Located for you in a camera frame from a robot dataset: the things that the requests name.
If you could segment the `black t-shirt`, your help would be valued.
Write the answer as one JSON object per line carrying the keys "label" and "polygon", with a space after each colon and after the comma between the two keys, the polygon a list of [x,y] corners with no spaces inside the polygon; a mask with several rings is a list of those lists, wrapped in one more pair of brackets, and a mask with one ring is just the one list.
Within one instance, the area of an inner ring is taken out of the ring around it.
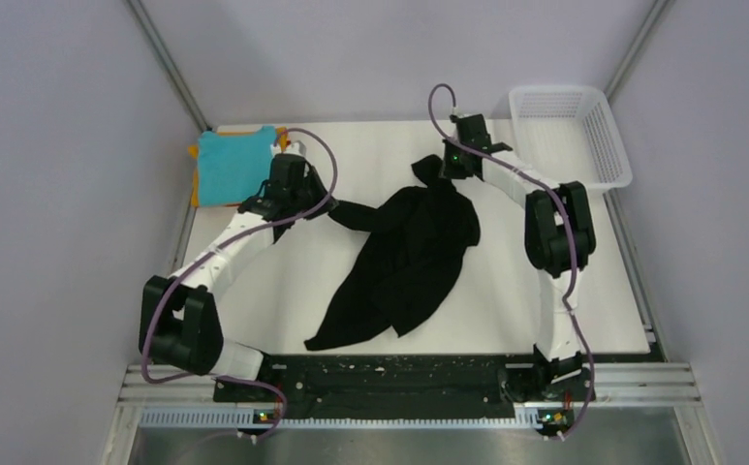
{"label": "black t-shirt", "polygon": [[442,177],[443,160],[428,155],[412,166],[418,186],[371,207],[340,201],[329,218],[368,237],[337,288],[311,352],[371,340],[388,329],[404,336],[426,322],[453,290],[466,251],[479,244],[473,203]]}

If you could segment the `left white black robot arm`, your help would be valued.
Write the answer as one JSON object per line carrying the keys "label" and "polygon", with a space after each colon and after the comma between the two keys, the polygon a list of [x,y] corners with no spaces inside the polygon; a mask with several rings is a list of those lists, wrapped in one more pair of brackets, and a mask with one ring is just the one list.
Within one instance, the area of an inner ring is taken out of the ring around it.
{"label": "left white black robot arm", "polygon": [[235,212],[221,234],[191,263],[143,287],[140,308],[141,366],[151,361],[193,375],[235,378],[251,400],[272,392],[273,374],[262,351],[227,338],[218,301],[263,251],[297,221],[326,214],[335,199],[314,166],[293,151],[273,157],[257,195]]}

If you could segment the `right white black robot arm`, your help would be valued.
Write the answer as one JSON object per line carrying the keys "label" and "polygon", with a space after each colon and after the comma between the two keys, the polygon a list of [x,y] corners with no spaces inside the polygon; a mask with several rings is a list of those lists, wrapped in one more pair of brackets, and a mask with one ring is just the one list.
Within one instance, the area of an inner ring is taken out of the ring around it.
{"label": "right white black robot arm", "polygon": [[561,363],[583,350],[577,335],[576,300],[580,273],[597,240],[588,191],[579,181],[559,183],[519,159],[504,142],[492,140],[481,114],[452,114],[454,134],[443,135],[441,175],[477,177],[503,193],[524,212],[523,247],[540,279],[540,328],[535,353],[545,361],[531,373],[534,391],[556,399],[571,384]]}

